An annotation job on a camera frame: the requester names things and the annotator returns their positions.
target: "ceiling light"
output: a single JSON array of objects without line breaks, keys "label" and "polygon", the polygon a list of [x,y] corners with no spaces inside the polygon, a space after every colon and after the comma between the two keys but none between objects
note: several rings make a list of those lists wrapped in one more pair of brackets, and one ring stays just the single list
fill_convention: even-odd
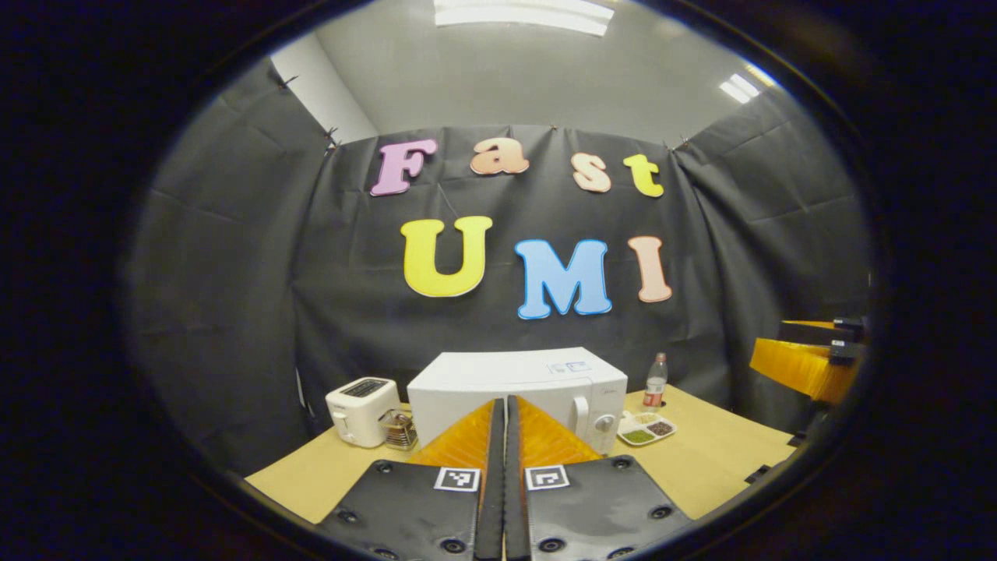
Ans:
[{"label": "ceiling light", "polygon": [[751,72],[752,76],[758,78],[759,82],[765,84],[766,88],[772,88],[776,85],[776,81],[771,76],[754,64],[746,64],[745,68],[748,69],[748,72]]},{"label": "ceiling light", "polygon": [[720,85],[720,89],[741,103],[748,103],[753,97],[762,93],[739,74],[731,76],[727,82]]},{"label": "ceiling light", "polygon": [[748,103],[751,101],[751,96],[739,90],[736,86],[730,82],[724,82],[720,85],[720,89],[723,90],[727,95],[738,100],[741,103]]},{"label": "ceiling light", "polygon": [[437,27],[525,23],[602,37],[613,11],[584,0],[436,0]]},{"label": "ceiling light", "polygon": [[742,78],[740,74],[735,74],[734,76],[731,76],[731,83],[737,86],[742,92],[748,94],[751,97],[755,97],[761,93],[758,91],[758,88],[753,86],[751,82]]}]

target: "foam letter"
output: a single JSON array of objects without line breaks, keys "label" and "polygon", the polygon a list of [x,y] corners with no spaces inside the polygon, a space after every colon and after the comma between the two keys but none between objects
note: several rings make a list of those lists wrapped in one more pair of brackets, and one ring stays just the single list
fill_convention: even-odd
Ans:
[{"label": "foam letter", "polygon": [[397,195],[408,191],[409,182],[402,177],[402,172],[409,172],[410,178],[418,176],[423,170],[423,153],[434,154],[436,149],[437,144],[433,139],[381,147],[384,162],[381,164],[377,184],[371,188],[371,196]]},{"label": "foam letter", "polygon": [[574,167],[574,181],[585,191],[605,193],[612,187],[609,176],[602,171],[606,164],[598,156],[579,152],[571,157],[571,166]]},{"label": "foam letter", "polygon": [[633,174],[633,184],[637,186],[637,191],[648,197],[661,197],[665,188],[654,183],[651,174],[658,173],[658,165],[647,161],[647,156],[635,154],[623,161],[623,165],[630,168]]},{"label": "foam letter", "polygon": [[626,244],[637,254],[637,264],[640,266],[640,281],[643,284],[637,293],[640,301],[661,301],[672,297],[672,288],[665,283],[661,258],[658,256],[661,240],[640,236],[631,238]]},{"label": "foam letter", "polygon": [[526,302],[519,308],[519,317],[542,319],[550,315],[550,306],[543,301],[544,288],[561,315],[571,307],[576,292],[579,292],[578,303],[574,305],[577,313],[606,313],[613,307],[606,297],[606,280],[602,271],[605,242],[578,242],[567,269],[546,240],[519,242],[515,245],[515,252],[522,257],[526,273]]},{"label": "foam letter", "polygon": [[459,296],[475,289],[485,276],[485,230],[492,227],[488,217],[463,217],[454,228],[464,233],[464,264],[452,275],[436,270],[436,236],[443,231],[437,220],[406,222],[405,282],[423,296]]},{"label": "foam letter", "polygon": [[529,167],[529,160],[522,156],[522,144],[516,139],[488,139],[475,144],[477,156],[471,158],[471,169],[476,174],[490,176],[499,172],[518,174]]}]

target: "letter m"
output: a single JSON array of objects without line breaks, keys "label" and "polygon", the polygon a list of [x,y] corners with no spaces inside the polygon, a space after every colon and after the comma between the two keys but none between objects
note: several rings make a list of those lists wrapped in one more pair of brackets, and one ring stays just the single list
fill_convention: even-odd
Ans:
[{"label": "letter m", "polygon": [[522,257],[526,275],[526,302],[519,308],[519,317],[542,319],[550,315],[550,306],[543,300],[545,289],[561,315],[571,307],[576,292],[577,313],[606,313],[612,308],[602,270],[605,242],[578,242],[567,268],[546,240],[524,240],[515,245],[515,252]]}]

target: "black curtain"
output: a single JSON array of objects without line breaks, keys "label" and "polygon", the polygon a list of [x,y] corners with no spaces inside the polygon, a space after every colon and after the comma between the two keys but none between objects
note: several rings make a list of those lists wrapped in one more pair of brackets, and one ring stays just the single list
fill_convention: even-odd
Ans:
[{"label": "black curtain", "polygon": [[782,319],[867,313],[871,239],[855,182],[788,94],[768,90],[675,151],[721,279],[733,410],[786,431],[809,400],[751,370]]},{"label": "black curtain", "polygon": [[126,266],[132,348],[178,427],[240,474],[309,436],[290,267],[328,142],[269,59],[210,102],[155,177]]},{"label": "black curtain", "polygon": [[[520,141],[522,174],[479,176],[473,146]],[[371,197],[379,148],[435,139],[409,191]],[[767,92],[674,152],[549,126],[444,128],[339,147],[261,64],[191,123],[146,201],[129,263],[140,366],[184,432],[222,465],[251,473],[331,425],[324,395],[362,375],[405,385],[438,353],[584,346],[641,388],[654,353],[670,381],[785,430],[806,400],[752,372],[756,336],[782,318],[864,310],[867,239],[854,185],[817,126]],[[576,152],[598,155],[607,193],[580,189]],[[622,161],[659,166],[658,199]],[[429,298],[403,275],[399,228],[443,221],[437,267],[462,264],[454,220],[487,216],[487,268],[467,294]],[[661,239],[674,295],[637,297],[626,242]],[[606,242],[609,313],[516,315],[523,263],[513,247],[544,239],[567,264]],[[299,403],[295,370],[303,397]]]}]

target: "green food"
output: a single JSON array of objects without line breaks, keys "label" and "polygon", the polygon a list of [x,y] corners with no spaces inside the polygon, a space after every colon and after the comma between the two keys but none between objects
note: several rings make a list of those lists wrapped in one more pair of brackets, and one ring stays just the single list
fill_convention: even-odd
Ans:
[{"label": "green food", "polygon": [[632,432],[625,432],[623,438],[631,442],[647,442],[648,440],[654,440],[654,435],[643,430],[634,430]]}]

